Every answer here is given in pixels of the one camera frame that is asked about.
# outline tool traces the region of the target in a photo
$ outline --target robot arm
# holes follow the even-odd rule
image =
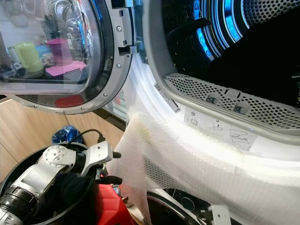
[[[29,167],[0,198],[0,225],[22,225],[58,173],[73,172],[86,176],[92,167],[98,166],[96,182],[121,184],[122,179],[113,176],[107,176],[101,182],[103,164],[113,157],[119,158],[120,154],[113,153],[107,141],[95,144],[82,153],[62,145],[50,146],[38,163]]]

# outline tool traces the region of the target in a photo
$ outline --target red object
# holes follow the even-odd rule
[[[55,101],[56,107],[72,107],[83,104],[83,98],[80,95],[62,97]]]
[[[110,185],[99,185],[97,225],[136,225],[124,202]]]

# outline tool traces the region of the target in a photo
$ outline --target screw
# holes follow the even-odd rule
[[[122,32],[122,28],[120,26],[117,26],[117,31]]]

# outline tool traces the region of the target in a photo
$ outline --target bubble wrap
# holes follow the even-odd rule
[[[149,219],[146,191],[178,188],[225,204],[244,225],[299,225],[300,163],[252,156],[175,120],[131,116],[108,164]]]

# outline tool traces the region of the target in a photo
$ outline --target machine door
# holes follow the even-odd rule
[[[0,93],[55,113],[102,107],[120,91],[135,49],[132,4],[2,0]]]

